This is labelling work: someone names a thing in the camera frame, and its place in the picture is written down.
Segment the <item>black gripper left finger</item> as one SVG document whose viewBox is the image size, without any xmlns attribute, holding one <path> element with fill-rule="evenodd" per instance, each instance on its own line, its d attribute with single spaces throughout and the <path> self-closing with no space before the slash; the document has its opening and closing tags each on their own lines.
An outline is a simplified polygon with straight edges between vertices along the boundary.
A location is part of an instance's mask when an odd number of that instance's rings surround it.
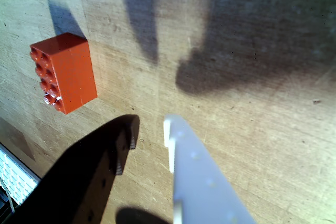
<svg viewBox="0 0 336 224">
<path fill-rule="evenodd" d="M 100 223 L 139 126 L 138 115 L 122 115 L 70 146 L 4 223 Z"/>
</svg>

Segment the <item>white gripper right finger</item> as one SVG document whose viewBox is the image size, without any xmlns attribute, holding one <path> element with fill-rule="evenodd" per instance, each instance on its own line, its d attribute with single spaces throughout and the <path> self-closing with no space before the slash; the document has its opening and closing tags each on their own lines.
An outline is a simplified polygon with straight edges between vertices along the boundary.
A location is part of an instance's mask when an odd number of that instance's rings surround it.
<svg viewBox="0 0 336 224">
<path fill-rule="evenodd" d="M 255 223 L 189 124 L 168 114 L 163 130 L 174 175 L 173 222 Z"/>
</svg>

